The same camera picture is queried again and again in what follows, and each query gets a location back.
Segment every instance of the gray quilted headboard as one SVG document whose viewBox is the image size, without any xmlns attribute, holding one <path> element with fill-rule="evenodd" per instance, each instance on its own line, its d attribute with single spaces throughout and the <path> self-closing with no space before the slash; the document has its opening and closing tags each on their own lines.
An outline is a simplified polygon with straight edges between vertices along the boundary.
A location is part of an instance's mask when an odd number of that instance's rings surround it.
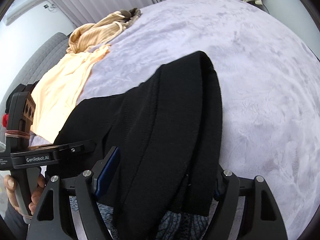
<svg viewBox="0 0 320 240">
<path fill-rule="evenodd" d="M 10 87 L 8 88 L 2 102 L 0 103 L 1 117 L 5 111 L 5 102 L 11 92 L 19 84 L 33 84 L 40 80 L 42 76 L 66 54 L 68 47 L 68 37 L 63 33 L 56 33 L 48 39 L 25 63 L 18 75 L 15 77 Z M 0 151 L 4 150 L 5 146 L 5 128 L 1 125 L 0 128 Z"/>
</svg>

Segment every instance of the human hand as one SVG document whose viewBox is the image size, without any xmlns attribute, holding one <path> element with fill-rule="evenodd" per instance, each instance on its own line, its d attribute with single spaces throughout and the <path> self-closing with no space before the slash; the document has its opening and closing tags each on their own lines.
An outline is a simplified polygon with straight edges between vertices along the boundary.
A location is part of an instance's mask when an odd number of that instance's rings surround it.
<svg viewBox="0 0 320 240">
<path fill-rule="evenodd" d="M 19 212 L 20 215 L 22 215 L 21 209 L 20 209 L 18 202 L 17 202 L 16 195 L 14 193 L 14 191 L 17 188 L 17 181 L 13 177 L 11 177 L 10 175 L 6 175 L 4 177 L 4 186 L 7 190 L 9 202 L 14 207 L 14 209 L 17 212 Z M 44 190 L 44 187 L 45 187 L 45 179 L 44 179 L 44 176 L 42 174 L 40 174 L 40 176 L 38 177 L 38 187 L 32 193 L 32 195 L 31 195 L 32 202 L 29 204 L 29 209 L 30 209 L 32 215 L 36 211 L 36 207 L 37 207 L 37 204 L 39 203 L 39 200 L 40 200 L 41 194 Z"/>
</svg>

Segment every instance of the gray handle grip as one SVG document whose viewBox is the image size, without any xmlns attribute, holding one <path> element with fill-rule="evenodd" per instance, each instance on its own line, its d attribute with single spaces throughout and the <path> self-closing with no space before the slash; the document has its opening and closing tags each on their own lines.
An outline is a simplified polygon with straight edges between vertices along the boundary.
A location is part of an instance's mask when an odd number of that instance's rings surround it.
<svg viewBox="0 0 320 240">
<path fill-rule="evenodd" d="M 41 169 L 39 167 L 35 167 L 35 168 L 28 168 L 26 171 L 27 171 L 30 193 L 32 194 L 38 186 L 38 177 L 41 172 Z M 17 182 L 17 188 L 15 190 L 15 195 L 16 195 L 17 202 L 18 202 L 18 205 L 20 207 L 22 214 L 28 216 L 28 214 L 29 214 L 29 212 L 28 212 L 29 207 L 28 206 L 30 203 L 25 203 L 23 201 L 20 185 L 18 182 Z M 29 219 L 27 217 L 23 217 L 23 220 L 25 221 L 26 224 L 31 223 L 31 219 Z"/>
</svg>

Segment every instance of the jacket sleeve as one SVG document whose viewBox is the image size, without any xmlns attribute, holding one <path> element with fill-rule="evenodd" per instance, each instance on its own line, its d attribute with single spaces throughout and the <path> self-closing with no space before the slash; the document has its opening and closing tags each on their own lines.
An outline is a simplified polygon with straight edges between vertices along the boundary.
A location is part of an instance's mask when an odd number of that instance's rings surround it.
<svg viewBox="0 0 320 240">
<path fill-rule="evenodd" d="M 4 222 L 10 228 L 17 240 L 26 240 L 28 233 L 28 224 L 23 221 L 20 215 L 8 201 L 8 208 L 5 212 Z"/>
</svg>

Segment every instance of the device handle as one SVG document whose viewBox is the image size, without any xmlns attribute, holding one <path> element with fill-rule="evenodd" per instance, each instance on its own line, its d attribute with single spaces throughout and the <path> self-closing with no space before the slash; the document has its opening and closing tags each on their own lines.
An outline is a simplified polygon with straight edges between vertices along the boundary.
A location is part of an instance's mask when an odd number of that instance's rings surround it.
<svg viewBox="0 0 320 240">
<path fill-rule="evenodd" d="M 26 224 L 31 223 L 31 219 L 26 216 L 31 216 L 31 211 L 29 209 L 31 194 L 38 186 L 38 177 L 40 172 L 41 169 L 39 167 L 11 170 L 11 176 L 17 181 L 15 195 L 23 215 L 23 220 Z"/>
</svg>

